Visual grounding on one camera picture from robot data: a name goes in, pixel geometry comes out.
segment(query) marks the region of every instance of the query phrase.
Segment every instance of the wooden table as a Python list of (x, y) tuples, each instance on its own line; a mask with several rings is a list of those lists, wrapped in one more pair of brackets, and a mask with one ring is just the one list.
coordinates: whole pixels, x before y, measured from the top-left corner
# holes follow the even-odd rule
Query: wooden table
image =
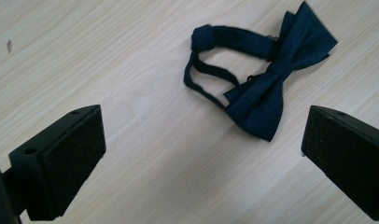
[[(53, 223), (371, 223), (301, 142), (310, 105), (379, 129), (379, 0), (308, 1), (339, 44), (286, 80), (271, 143), (183, 84), (194, 28), (278, 35), (301, 2), (0, 0), (0, 169), (56, 119), (100, 104), (107, 152)], [(267, 66), (229, 50), (202, 57), (242, 82)], [(217, 95), (232, 87), (195, 80)]]

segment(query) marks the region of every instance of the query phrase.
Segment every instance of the dark blue fabric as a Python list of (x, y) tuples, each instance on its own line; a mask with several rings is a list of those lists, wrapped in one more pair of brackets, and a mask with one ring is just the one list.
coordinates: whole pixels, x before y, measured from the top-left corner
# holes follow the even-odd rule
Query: dark blue fabric
[[(205, 25), (193, 32), (192, 53), (184, 82), (224, 108), (243, 130), (271, 141), (282, 117), (284, 80), (292, 71), (326, 59), (336, 44), (337, 41), (305, 2), (301, 4), (297, 14), (286, 13), (278, 39), (234, 27)], [(265, 73), (237, 85), (237, 79), (228, 70), (199, 60), (200, 52), (214, 47), (238, 50), (272, 62)], [(224, 94), (230, 102), (227, 107), (192, 82), (190, 69), (193, 65), (200, 72), (224, 78), (236, 85)]]

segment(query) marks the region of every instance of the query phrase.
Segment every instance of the light wood surface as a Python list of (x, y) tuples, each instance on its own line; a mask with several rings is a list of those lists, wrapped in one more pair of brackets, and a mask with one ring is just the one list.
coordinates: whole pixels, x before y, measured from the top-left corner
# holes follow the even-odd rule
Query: light wood surface
[[(379, 129), (379, 0), (308, 1), (339, 44), (286, 80), (271, 143), (183, 84), (194, 28), (278, 35), (301, 2), (0, 0), (0, 169), (56, 119), (100, 104), (107, 152), (53, 223), (371, 223), (301, 142), (310, 105)], [(267, 66), (228, 50), (202, 57), (242, 82)], [(214, 94), (231, 88), (195, 80)]]

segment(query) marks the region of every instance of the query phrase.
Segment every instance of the adjustable neck strap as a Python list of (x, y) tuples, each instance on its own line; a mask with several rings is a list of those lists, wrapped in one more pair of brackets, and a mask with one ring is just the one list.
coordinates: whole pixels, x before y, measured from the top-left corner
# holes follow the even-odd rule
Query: adjustable neck strap
[(205, 25), (193, 31), (192, 53), (185, 69), (184, 83), (220, 108), (225, 109), (225, 106), (216, 97), (194, 83), (190, 76), (190, 69), (193, 66), (201, 73), (223, 78), (235, 86), (239, 85), (235, 75), (228, 70), (209, 65), (199, 59), (199, 53), (214, 47), (233, 49), (250, 56), (272, 61), (280, 49), (280, 42), (270, 36), (258, 35), (247, 30), (227, 26)]

